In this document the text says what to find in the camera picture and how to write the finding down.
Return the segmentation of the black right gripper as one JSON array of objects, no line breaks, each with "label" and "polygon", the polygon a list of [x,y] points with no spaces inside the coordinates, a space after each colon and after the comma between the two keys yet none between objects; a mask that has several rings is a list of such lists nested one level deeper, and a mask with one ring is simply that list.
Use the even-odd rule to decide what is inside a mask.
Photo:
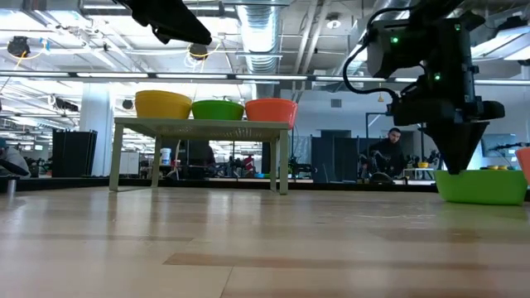
[{"label": "black right gripper", "polygon": [[388,111],[398,126],[427,123],[420,131],[436,144],[451,175],[467,169],[489,125],[473,121],[505,116],[502,103],[484,101],[475,93],[479,67],[472,62],[470,33],[484,23],[483,18],[444,18],[409,26],[393,44],[397,66],[422,63],[423,74],[400,92]]}]

